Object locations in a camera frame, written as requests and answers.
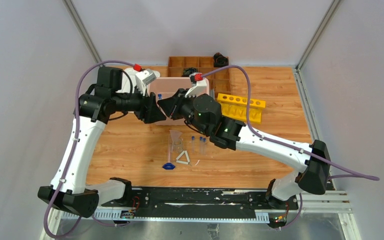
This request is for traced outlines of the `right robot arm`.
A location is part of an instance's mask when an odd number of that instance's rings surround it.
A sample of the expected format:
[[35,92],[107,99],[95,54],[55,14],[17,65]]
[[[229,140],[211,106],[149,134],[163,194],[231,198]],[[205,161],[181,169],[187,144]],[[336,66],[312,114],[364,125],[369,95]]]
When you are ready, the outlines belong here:
[[293,168],[292,173],[270,182],[265,195],[270,208],[278,209],[301,192],[325,194],[331,162],[325,142],[294,142],[264,133],[224,116],[221,104],[208,94],[186,97],[186,93],[186,89],[180,88],[171,97],[159,97],[157,104],[167,117],[183,120],[221,149],[259,154]]

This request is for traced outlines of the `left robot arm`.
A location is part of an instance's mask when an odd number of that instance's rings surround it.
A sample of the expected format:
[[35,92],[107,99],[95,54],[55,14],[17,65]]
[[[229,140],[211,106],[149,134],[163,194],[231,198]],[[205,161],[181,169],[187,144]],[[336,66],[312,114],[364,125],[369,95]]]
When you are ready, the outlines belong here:
[[96,83],[75,96],[71,139],[50,185],[39,188],[39,199],[53,209],[83,218],[110,201],[122,207],[132,203],[129,180],[112,177],[105,183],[87,185],[86,178],[95,146],[114,113],[125,116],[132,112],[145,124],[166,119],[157,106],[156,94],[147,91],[156,78],[154,71],[139,66],[134,76],[116,67],[98,69]]

